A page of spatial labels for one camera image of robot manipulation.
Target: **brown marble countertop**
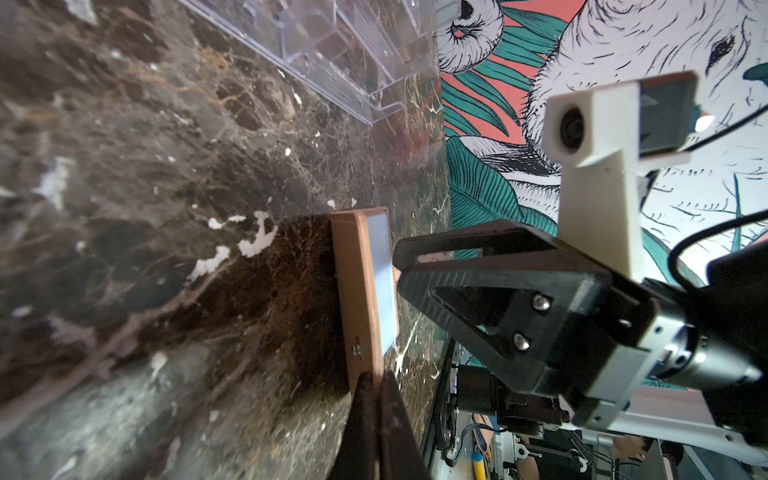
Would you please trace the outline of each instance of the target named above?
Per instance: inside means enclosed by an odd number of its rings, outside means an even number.
[[[175,0],[0,6],[4,478],[324,478],[349,411],[327,214],[449,224],[437,70],[368,127]],[[399,300],[419,440],[442,355]]]

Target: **transparent organizer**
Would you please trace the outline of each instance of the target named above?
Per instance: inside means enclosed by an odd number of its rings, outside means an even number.
[[[361,121],[405,107],[402,82],[434,68],[432,34],[460,0],[181,0]]]

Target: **mural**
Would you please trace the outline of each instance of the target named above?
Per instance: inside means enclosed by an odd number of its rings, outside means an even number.
[[[550,95],[693,70],[697,103],[715,122],[689,145],[768,102],[767,0],[462,0],[439,48],[454,228],[508,218],[556,232],[560,169],[541,149]],[[677,242],[768,207],[766,123],[660,173],[641,212],[647,276],[673,283]],[[705,240],[682,270],[702,285],[707,262],[767,231]]]

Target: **yellow marker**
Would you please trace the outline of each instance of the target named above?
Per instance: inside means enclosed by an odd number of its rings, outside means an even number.
[[[485,463],[480,452],[472,454],[472,466],[475,467],[475,480],[485,480]]]

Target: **light blue panel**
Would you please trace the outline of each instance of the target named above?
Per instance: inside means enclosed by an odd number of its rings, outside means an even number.
[[[389,251],[389,223],[386,214],[371,215],[367,220],[383,355],[397,338],[395,277],[392,274],[392,255]]]

